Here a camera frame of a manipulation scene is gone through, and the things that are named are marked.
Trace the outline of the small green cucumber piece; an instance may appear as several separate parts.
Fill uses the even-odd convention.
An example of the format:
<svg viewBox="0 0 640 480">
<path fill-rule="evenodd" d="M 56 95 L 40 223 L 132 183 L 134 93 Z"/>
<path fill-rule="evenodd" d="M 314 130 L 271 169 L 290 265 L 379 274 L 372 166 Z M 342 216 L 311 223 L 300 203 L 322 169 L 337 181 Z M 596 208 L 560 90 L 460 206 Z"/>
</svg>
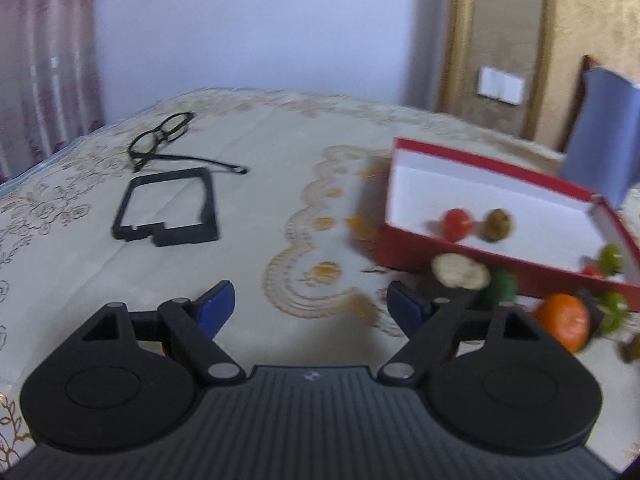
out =
<svg viewBox="0 0 640 480">
<path fill-rule="evenodd" d="M 518 278 L 510 271 L 496 269 L 490 274 L 489 284 L 480 291 L 473 308 L 492 311 L 502 302 L 514 302 L 518 296 Z"/>
</svg>

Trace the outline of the red cherry tomato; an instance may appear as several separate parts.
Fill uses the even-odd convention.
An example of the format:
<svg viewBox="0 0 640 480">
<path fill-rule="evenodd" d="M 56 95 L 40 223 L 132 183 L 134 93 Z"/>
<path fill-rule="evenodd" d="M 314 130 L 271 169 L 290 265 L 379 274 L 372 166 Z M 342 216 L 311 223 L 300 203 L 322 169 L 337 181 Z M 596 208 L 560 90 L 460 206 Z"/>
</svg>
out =
<svg viewBox="0 0 640 480">
<path fill-rule="evenodd" d="M 462 208 L 449 209 L 442 218 L 442 237 L 448 242 L 464 240 L 475 228 L 475 219 Z"/>
<path fill-rule="evenodd" d="M 594 264 L 587 264 L 582 269 L 582 275 L 589 276 L 590 278 L 603 278 L 601 270 Z"/>
</svg>

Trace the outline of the orange mandarin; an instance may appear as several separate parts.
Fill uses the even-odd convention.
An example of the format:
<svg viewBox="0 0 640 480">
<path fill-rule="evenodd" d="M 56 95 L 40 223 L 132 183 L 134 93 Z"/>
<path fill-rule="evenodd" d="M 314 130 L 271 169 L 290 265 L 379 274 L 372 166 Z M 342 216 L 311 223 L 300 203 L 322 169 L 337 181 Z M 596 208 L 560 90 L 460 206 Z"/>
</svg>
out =
<svg viewBox="0 0 640 480">
<path fill-rule="evenodd" d="M 554 294 L 544 298 L 534 312 L 534 319 L 570 353 L 584 348 L 590 330 L 590 314 L 577 297 Z"/>
</svg>

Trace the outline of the green tomato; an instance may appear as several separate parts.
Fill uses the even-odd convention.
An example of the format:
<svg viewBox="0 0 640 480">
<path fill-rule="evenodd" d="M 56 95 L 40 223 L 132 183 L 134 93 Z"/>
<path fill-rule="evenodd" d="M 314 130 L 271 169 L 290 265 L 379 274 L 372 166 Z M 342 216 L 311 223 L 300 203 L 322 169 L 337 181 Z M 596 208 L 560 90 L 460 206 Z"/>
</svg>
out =
<svg viewBox="0 0 640 480">
<path fill-rule="evenodd" d="M 601 336 L 611 335 L 619 330 L 627 318 L 627 300 L 620 292 L 605 292 L 598 300 L 598 308 L 603 313 L 598 332 Z"/>
<path fill-rule="evenodd" d="M 615 244 L 606 244 L 599 252 L 597 266 L 603 276 L 615 276 L 623 272 L 624 256 Z"/>
</svg>

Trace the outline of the lace embroidered tablecloth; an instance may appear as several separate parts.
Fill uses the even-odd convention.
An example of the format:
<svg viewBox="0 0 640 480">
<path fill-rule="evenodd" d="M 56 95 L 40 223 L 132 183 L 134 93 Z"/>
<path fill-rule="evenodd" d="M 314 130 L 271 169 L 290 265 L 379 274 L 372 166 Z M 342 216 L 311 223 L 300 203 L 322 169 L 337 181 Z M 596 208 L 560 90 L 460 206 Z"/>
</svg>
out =
<svg viewBox="0 0 640 480">
<path fill-rule="evenodd" d="M 134 138 L 194 112 L 160 148 L 250 168 L 154 160 Z M 1 474 L 6 479 L 623 479 L 639 441 L 639 369 L 620 350 L 639 308 L 570 353 L 524 296 L 480 314 L 480 340 L 416 386 L 378 371 L 408 337 L 387 287 L 430 266 L 376 259 L 396 139 L 554 177 L 559 156 L 412 108 L 338 96 L 204 90 L 80 140 L 1 190 Z M 124 242 L 129 181 L 203 167 L 216 242 Z M 163 350 L 158 307 L 221 281 L 235 307 L 214 341 L 245 379 L 201 385 Z"/>
</svg>

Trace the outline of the red shallow cardboard box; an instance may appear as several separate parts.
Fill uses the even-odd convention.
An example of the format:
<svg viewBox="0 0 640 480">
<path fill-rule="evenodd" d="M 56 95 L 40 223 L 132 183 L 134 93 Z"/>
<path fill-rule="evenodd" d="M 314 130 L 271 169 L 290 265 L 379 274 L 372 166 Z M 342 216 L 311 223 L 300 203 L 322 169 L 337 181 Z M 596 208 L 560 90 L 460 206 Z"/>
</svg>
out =
<svg viewBox="0 0 640 480">
<path fill-rule="evenodd" d="M 587 289 L 639 307 L 639 248 L 601 196 L 545 174 L 395 141 L 375 259 L 418 272 L 459 254 L 516 275 L 524 296 Z"/>
</svg>

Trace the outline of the black eyeglasses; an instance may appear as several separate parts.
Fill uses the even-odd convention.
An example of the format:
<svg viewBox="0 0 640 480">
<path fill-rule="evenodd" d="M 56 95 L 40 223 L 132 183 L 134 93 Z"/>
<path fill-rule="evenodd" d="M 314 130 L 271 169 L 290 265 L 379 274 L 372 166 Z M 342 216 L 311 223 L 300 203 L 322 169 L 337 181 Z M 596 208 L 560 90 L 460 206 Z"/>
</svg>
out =
<svg viewBox="0 0 640 480">
<path fill-rule="evenodd" d="M 127 154 L 132 165 L 132 171 L 136 174 L 142 171 L 150 162 L 161 160 L 162 162 L 204 162 L 204 164 L 216 166 L 230 174 L 244 176 L 250 172 L 250 168 L 242 165 L 229 164 L 221 160 L 200 156 L 163 154 L 160 148 L 165 144 L 171 144 L 184 136 L 194 121 L 194 112 L 179 112 L 167 116 L 156 127 L 145 130 L 132 140 L 127 148 Z"/>
</svg>

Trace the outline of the blue electric kettle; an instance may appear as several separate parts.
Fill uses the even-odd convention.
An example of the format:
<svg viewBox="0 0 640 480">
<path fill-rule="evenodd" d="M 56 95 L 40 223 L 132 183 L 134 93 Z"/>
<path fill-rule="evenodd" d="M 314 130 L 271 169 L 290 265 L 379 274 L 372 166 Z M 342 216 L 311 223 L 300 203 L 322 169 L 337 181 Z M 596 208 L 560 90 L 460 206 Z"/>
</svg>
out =
<svg viewBox="0 0 640 480">
<path fill-rule="evenodd" d="M 639 86 L 602 67 L 587 70 L 584 83 L 559 177 L 620 208 L 639 184 Z"/>
</svg>

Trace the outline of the pink patterned curtain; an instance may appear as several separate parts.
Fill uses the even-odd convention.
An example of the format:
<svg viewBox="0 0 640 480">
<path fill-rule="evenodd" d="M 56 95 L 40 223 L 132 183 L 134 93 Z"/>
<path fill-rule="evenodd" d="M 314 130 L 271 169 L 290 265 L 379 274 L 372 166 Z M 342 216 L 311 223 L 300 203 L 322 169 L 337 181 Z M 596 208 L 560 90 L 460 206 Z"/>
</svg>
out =
<svg viewBox="0 0 640 480">
<path fill-rule="evenodd" d="M 104 124 L 94 0 L 1 0 L 1 179 Z"/>
</svg>

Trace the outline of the black rectangular frame left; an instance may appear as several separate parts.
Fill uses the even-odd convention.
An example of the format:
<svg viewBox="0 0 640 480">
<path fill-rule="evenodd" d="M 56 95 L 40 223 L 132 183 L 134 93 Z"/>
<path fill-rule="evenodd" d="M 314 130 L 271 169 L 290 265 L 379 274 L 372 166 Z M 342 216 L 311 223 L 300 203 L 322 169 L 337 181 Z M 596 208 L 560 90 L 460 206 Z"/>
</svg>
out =
<svg viewBox="0 0 640 480">
<path fill-rule="evenodd" d="M 111 226 L 115 240 L 148 238 L 157 247 L 220 239 L 213 177 L 203 167 L 131 179 Z"/>
</svg>

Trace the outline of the white wall switch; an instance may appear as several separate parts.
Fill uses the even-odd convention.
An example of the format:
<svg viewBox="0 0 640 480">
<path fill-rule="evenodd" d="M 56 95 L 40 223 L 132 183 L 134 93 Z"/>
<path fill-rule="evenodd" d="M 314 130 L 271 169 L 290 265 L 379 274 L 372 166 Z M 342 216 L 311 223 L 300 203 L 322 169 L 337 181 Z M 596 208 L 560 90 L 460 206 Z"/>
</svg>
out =
<svg viewBox="0 0 640 480">
<path fill-rule="evenodd" d="M 524 102 L 526 81 L 495 67 L 483 66 L 478 72 L 476 94 L 484 98 L 519 106 Z"/>
</svg>

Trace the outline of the gold picture frame moulding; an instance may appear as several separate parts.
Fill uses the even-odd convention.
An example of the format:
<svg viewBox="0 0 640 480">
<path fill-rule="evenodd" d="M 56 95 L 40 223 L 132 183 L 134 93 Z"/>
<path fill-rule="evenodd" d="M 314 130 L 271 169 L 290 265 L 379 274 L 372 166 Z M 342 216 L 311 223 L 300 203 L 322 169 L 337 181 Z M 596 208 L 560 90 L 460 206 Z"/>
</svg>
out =
<svg viewBox="0 0 640 480">
<path fill-rule="evenodd" d="M 538 139 L 555 5 L 556 0 L 450 0 L 436 110 L 517 138 Z M 483 66 L 523 78 L 523 101 L 480 96 Z"/>
</svg>

